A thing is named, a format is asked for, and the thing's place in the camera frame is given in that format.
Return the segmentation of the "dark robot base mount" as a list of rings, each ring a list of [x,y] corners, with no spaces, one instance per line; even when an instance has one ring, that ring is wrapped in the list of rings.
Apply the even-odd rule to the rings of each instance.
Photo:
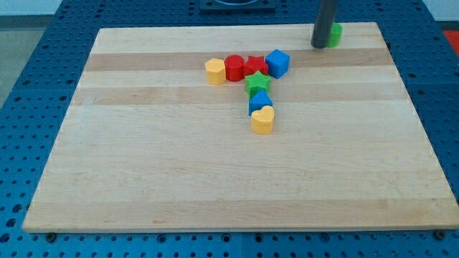
[[[276,0],[198,0],[201,13],[218,11],[275,11]]]

